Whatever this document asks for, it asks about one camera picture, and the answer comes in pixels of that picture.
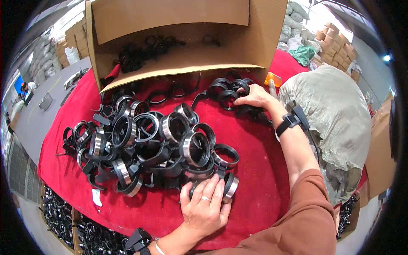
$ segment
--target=person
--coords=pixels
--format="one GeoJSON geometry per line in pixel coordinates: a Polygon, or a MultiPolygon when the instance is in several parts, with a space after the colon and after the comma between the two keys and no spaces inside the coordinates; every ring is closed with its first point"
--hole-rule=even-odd
{"type": "MultiPolygon", "coordinates": [[[[238,98],[234,104],[266,109],[275,129],[288,114],[277,99],[257,84],[250,85],[249,95],[238,98]]],[[[204,254],[335,253],[337,231],[333,206],[328,201],[319,164],[299,125],[287,128],[280,136],[280,144],[288,168],[291,195],[286,215],[270,228],[242,240],[235,248],[204,254]]],[[[184,185],[180,193],[184,222],[172,233],[151,242],[149,252],[152,255],[185,254],[202,238],[224,227],[231,211],[231,201],[221,204],[224,185],[224,180],[214,175],[195,188],[191,201],[188,193],[193,185],[191,182],[184,185]]]]}
{"type": "Polygon", "coordinates": [[[14,131],[11,129],[11,120],[9,117],[9,113],[6,112],[6,124],[7,124],[7,129],[9,130],[10,134],[13,135],[14,131]]]}
{"type": "Polygon", "coordinates": [[[34,82],[23,82],[21,84],[21,94],[24,95],[23,96],[23,100],[24,100],[24,104],[28,105],[28,103],[30,102],[31,98],[34,95],[34,89],[37,88],[37,85],[34,82]]]}

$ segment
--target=right hand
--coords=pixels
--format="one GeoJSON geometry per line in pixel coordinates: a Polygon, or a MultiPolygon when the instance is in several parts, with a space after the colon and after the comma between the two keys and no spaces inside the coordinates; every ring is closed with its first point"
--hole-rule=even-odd
{"type": "Polygon", "coordinates": [[[218,174],[214,174],[211,179],[202,181],[197,185],[191,201],[188,193],[193,184],[189,182],[181,189],[180,202],[184,217],[183,224],[192,236],[197,236],[197,241],[227,224],[232,201],[221,205],[224,185],[224,179],[220,179],[218,174]]]}
{"type": "MultiPolygon", "coordinates": [[[[235,105],[242,105],[242,104],[249,104],[255,107],[262,107],[265,108],[268,102],[271,99],[274,99],[263,87],[259,86],[258,84],[249,85],[249,95],[246,97],[238,98],[234,101],[235,105]]],[[[244,88],[239,88],[239,92],[243,92],[244,88]]]]}

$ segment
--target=red cloth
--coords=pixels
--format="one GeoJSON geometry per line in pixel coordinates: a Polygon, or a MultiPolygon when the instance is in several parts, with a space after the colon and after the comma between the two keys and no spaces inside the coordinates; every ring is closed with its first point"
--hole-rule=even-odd
{"type": "MultiPolygon", "coordinates": [[[[288,53],[277,50],[270,70],[285,82],[291,76],[307,71],[307,68],[300,66],[288,53]]],[[[156,82],[154,80],[143,86],[138,98],[144,100],[148,95],[146,90],[150,92],[168,83],[152,85],[156,82]]],[[[206,89],[210,82],[202,79],[199,92],[206,89]]],[[[168,100],[152,110],[168,114],[180,102],[191,104],[194,97],[195,93],[181,100],[168,100]]],[[[130,235],[137,227],[144,228],[155,237],[169,234],[183,222],[177,190],[143,187],[135,197],[129,198],[118,194],[115,191],[116,181],[110,180],[102,184],[107,190],[101,191],[103,206],[98,207],[92,201],[91,186],[76,160],[69,156],[55,156],[63,153],[64,129],[74,127],[81,120],[92,120],[95,112],[90,109],[98,109],[99,104],[100,96],[91,69],[78,82],[48,131],[41,148],[38,175],[74,208],[107,228],[125,235],[130,235]]],[[[239,186],[233,198],[228,224],[196,248],[235,246],[250,234],[272,226],[286,213],[290,192],[282,149],[273,130],[249,120],[236,119],[232,112],[222,110],[213,101],[199,102],[196,112],[200,122],[214,129],[217,143],[231,145],[240,156],[238,166],[233,169],[233,173],[239,177],[239,186]]]]}

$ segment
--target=stacked cardboard boxes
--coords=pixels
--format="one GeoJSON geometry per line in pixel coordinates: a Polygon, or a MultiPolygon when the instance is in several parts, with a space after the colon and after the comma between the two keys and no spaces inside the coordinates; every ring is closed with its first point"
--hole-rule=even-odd
{"type": "Polygon", "coordinates": [[[86,41],[86,20],[85,17],[65,31],[65,39],[68,46],[78,50],[80,59],[89,56],[88,42],[86,41]]]}
{"type": "Polygon", "coordinates": [[[338,28],[333,23],[327,23],[323,30],[317,31],[316,39],[322,42],[322,51],[319,52],[322,61],[342,70],[357,83],[360,74],[354,70],[351,75],[347,72],[357,52],[348,39],[339,33],[338,28]]]}
{"type": "Polygon", "coordinates": [[[69,66],[67,56],[65,55],[65,48],[67,47],[68,47],[68,43],[65,40],[65,38],[59,40],[55,44],[55,51],[57,53],[58,60],[60,61],[60,63],[62,64],[64,68],[69,66]]]}

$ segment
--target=wall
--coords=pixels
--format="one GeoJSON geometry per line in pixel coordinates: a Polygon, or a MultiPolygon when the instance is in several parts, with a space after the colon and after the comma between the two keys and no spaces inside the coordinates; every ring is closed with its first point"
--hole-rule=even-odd
{"type": "Polygon", "coordinates": [[[367,91],[374,94],[373,108],[377,109],[384,102],[390,89],[395,91],[392,71],[363,40],[355,36],[352,44],[358,53],[357,64],[363,71],[358,85],[363,94],[367,91]]]}

